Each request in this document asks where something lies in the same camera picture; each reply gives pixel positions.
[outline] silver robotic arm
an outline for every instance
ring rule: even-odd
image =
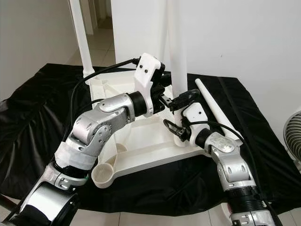
[[[182,128],[169,121],[165,121],[165,125],[182,140],[187,139],[191,145],[204,148],[212,157],[232,209],[233,226],[275,226],[257,192],[249,166],[240,155],[238,142],[210,131],[208,124],[198,124],[198,121],[207,121],[200,103],[191,104],[182,115]]]
[[[107,98],[80,115],[19,214],[0,225],[69,225],[79,207],[76,188],[87,182],[89,171],[111,135],[135,117],[150,117],[164,109],[158,98],[165,90],[160,83],[164,69],[156,58],[143,54],[135,71],[135,92]]]

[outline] white plastic tray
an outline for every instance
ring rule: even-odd
[[[133,92],[134,72],[106,73],[91,79],[92,100]],[[172,97],[171,86],[165,94]],[[98,165],[92,170],[95,185],[106,188],[117,177],[204,153],[203,149],[190,145],[176,146],[163,119],[173,121],[169,109],[150,118],[140,116],[117,131],[108,140],[98,157]]]

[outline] white tube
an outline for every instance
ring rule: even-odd
[[[89,52],[84,21],[81,15],[79,0],[70,0],[70,8],[72,12],[77,42],[79,45],[80,57],[83,63],[83,74],[85,78],[88,75],[94,73],[95,71],[92,67],[91,56]]]
[[[187,91],[187,63],[185,47],[185,31],[182,25],[181,0],[167,0],[167,30],[169,37],[169,52],[171,65],[171,80],[173,86],[173,98]],[[181,124],[181,110],[174,113],[174,122]],[[187,146],[175,136],[174,142],[178,146]]]
[[[235,130],[239,135],[240,132],[238,132],[233,125],[231,124],[231,122],[229,121],[229,119],[227,118],[227,116],[225,115],[225,113],[221,110],[221,108],[218,106],[217,102],[214,100],[214,98],[211,96],[211,94],[209,93],[209,91],[206,89],[206,87],[204,86],[204,84],[202,83],[202,81],[200,79],[196,79],[195,80],[196,85],[198,86],[199,90],[201,91],[204,99],[206,100],[207,104],[209,105],[211,111],[213,112],[213,115],[215,116],[216,120],[221,123],[224,124],[225,126],[230,127],[231,129]],[[239,138],[233,134],[231,131],[225,129],[222,127],[222,131],[224,132],[226,137],[230,137],[234,140],[239,140]]]

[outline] tiled floor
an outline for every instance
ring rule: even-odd
[[[115,64],[113,30],[106,21],[94,35],[87,37],[93,66],[109,66]],[[79,51],[69,60],[70,65],[82,65]],[[0,220],[8,211],[0,207]],[[301,226],[301,208],[279,215],[284,226]],[[216,206],[209,211],[198,214],[167,217],[133,213],[101,213],[78,210],[71,226],[230,226],[230,222]]]
[[[93,66],[110,66],[115,64],[113,29],[109,19],[104,20],[94,35],[87,35]],[[82,65],[79,50],[68,61],[69,65]]]

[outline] black tablecloth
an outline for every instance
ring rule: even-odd
[[[0,106],[0,192],[21,199],[53,157],[69,120],[72,88],[82,78],[81,66],[47,64]],[[276,138],[251,95],[236,78],[188,74],[188,88],[200,78],[221,109],[249,143],[264,195],[278,213],[301,206],[301,175]],[[90,102],[82,85],[75,98],[78,109]],[[215,120],[200,98],[209,120]],[[241,147],[249,163],[250,156]],[[87,210],[159,215],[205,211],[224,200],[211,158],[195,156],[119,177],[99,189],[90,179],[78,189]]]

